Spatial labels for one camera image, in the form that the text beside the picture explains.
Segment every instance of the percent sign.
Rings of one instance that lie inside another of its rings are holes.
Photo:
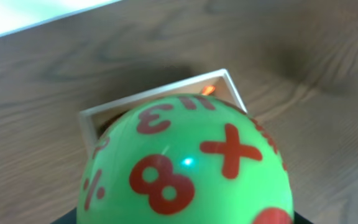
[[[102,176],[102,170],[98,169],[98,171],[96,172],[96,175],[93,177],[91,186],[89,187],[88,194],[86,194],[85,211],[88,211],[88,209],[90,208],[91,199],[92,199],[92,196],[96,189],[96,186],[99,182],[100,176]],[[84,183],[84,190],[86,190],[88,188],[89,184],[90,184],[90,180],[89,180],[89,178],[87,178]],[[105,192],[104,187],[99,187],[98,191],[96,193],[97,198],[102,199],[104,197],[104,192]]]

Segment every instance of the orange object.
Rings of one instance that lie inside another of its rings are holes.
[[[215,91],[215,86],[208,85],[203,88],[203,91],[201,92],[201,94],[204,96],[208,96],[208,95],[212,94],[214,91]]]

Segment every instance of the wooden surface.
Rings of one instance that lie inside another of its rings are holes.
[[[358,0],[125,0],[0,38],[0,223],[76,204],[80,110],[227,68],[296,209],[358,223]]]

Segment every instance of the red x symbol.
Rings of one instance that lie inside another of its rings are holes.
[[[239,174],[240,157],[247,157],[256,161],[262,160],[262,154],[254,146],[240,144],[239,131],[233,124],[225,124],[226,142],[205,141],[200,149],[205,153],[223,154],[222,174],[227,179],[234,179]]]

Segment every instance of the green balloon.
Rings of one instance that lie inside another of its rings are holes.
[[[288,224],[280,152],[243,111],[212,96],[173,95],[128,111],[89,157],[79,224]]]

